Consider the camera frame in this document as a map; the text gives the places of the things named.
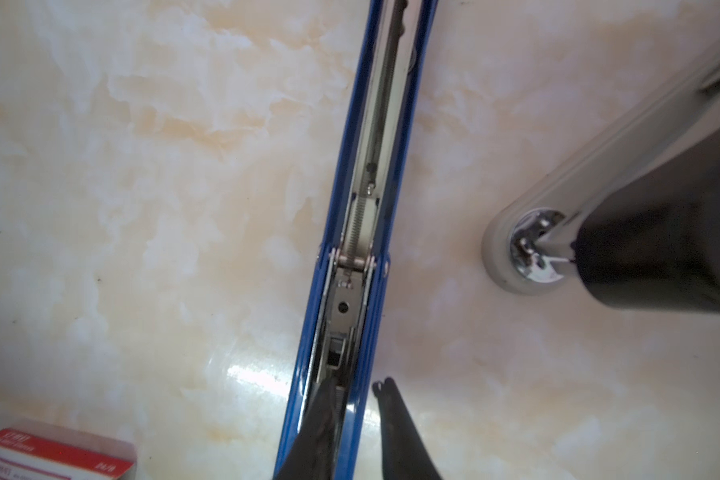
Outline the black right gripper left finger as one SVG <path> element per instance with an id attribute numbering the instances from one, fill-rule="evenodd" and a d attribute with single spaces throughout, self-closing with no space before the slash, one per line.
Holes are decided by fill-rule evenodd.
<path id="1" fill-rule="evenodd" d="M 337 379 L 325 379 L 313 400 L 283 465 L 276 471 L 276 480 L 328 480 L 334 476 L 342 422 Z"/>

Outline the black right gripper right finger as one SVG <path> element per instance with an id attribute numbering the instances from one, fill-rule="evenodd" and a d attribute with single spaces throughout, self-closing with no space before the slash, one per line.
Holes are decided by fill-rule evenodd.
<path id="1" fill-rule="evenodd" d="M 372 391 L 379 406 L 383 478 L 440 480 L 394 379 L 374 382 Z"/>

